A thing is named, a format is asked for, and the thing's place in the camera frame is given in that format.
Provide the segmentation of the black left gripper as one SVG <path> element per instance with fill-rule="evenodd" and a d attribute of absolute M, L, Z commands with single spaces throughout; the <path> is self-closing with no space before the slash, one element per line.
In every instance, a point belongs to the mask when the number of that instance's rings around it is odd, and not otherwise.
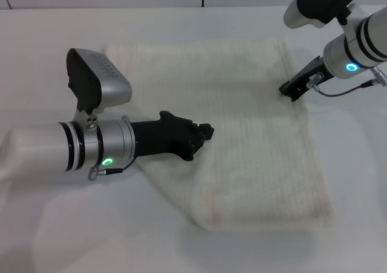
<path fill-rule="evenodd" d="M 192 161 L 215 131 L 209 123 L 196 124 L 168 111 L 161 111 L 158 120 L 133 122 L 131 126 L 136 157 L 171 153 L 185 161 Z"/>

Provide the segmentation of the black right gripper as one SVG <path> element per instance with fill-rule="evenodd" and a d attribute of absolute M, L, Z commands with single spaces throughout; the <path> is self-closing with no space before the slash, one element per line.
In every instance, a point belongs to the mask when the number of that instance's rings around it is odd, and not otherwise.
<path fill-rule="evenodd" d="M 281 85 L 279 92 L 290 97 L 294 102 L 309 91 L 314 84 L 319 85 L 333 77 L 325 65 L 324 58 L 317 56 L 293 78 Z"/>

